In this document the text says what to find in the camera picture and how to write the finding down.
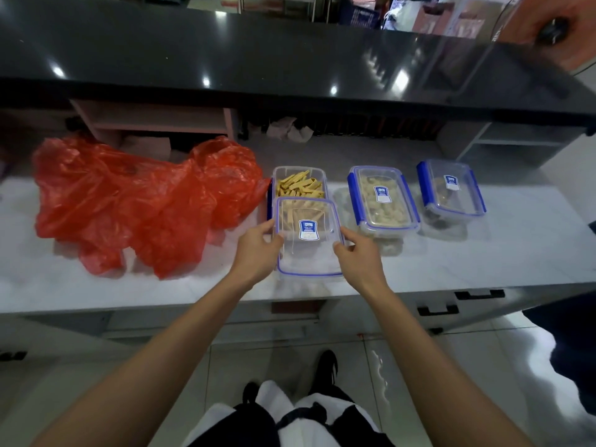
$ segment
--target red plastic bag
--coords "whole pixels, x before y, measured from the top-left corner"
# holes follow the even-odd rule
[[[180,165],[47,139],[34,166],[38,236],[78,243],[95,275],[122,268],[127,247],[159,278],[200,262],[209,227],[237,226],[269,185],[254,154],[226,137],[198,145]]]

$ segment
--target black shoe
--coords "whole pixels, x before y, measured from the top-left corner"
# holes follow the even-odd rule
[[[334,385],[337,370],[337,358],[335,353],[331,350],[324,351],[317,364],[317,372],[315,373],[312,388],[321,389]]]
[[[255,382],[250,382],[244,386],[242,392],[242,403],[255,403],[257,400],[257,394],[259,393],[259,385]]]

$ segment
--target hand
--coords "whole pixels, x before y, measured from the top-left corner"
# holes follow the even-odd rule
[[[354,243],[346,247],[336,241],[333,250],[348,284],[364,297],[371,297],[388,288],[381,254],[373,240],[342,226],[343,236]]]
[[[238,239],[238,248],[229,276],[252,287],[271,274],[277,265],[279,249],[284,244],[281,235],[274,235],[271,242],[264,240],[263,235],[269,233],[274,225],[275,220],[270,219],[250,228]]]

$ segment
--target white counter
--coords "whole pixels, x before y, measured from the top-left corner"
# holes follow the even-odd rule
[[[327,172],[342,223],[354,216],[345,178],[353,165],[392,165],[406,175],[421,210],[415,165],[440,156],[434,143],[363,138],[313,138],[306,145],[258,135],[246,145],[269,173],[275,165],[313,165]],[[470,163],[488,208],[466,228],[438,231],[423,222],[421,232],[383,252],[383,266],[395,292],[505,288],[596,282],[596,235],[540,171],[517,159],[483,156]],[[228,271],[237,238],[263,217],[263,207],[227,237],[208,245],[189,275],[158,280],[125,251],[128,270],[119,277],[94,277],[53,240],[37,238],[34,218],[38,189],[19,170],[0,185],[0,313],[143,308],[187,305],[198,300]],[[284,282],[276,272],[244,300],[322,298],[354,294],[343,280]]]

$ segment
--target plastic food container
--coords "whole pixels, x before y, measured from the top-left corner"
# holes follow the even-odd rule
[[[458,161],[426,160],[416,169],[422,202],[432,213],[462,222],[485,215],[481,191],[468,165]]]
[[[341,275],[333,243],[344,243],[335,204],[327,199],[282,196],[274,201],[275,232],[284,237],[277,259],[282,275]]]
[[[362,233],[377,238],[400,238],[420,229],[418,210],[399,169],[354,166],[347,185]]]
[[[325,194],[324,197],[329,197],[329,193],[327,192],[327,176],[325,175],[325,171],[323,169],[308,166],[278,166],[273,169],[273,178],[271,179],[271,185],[269,186],[269,191],[267,192],[267,219],[271,219],[273,217],[273,201],[278,197],[275,194],[277,183],[280,180],[290,177],[292,174],[297,174],[304,171],[310,171],[308,177],[313,177],[322,183],[321,189]]]

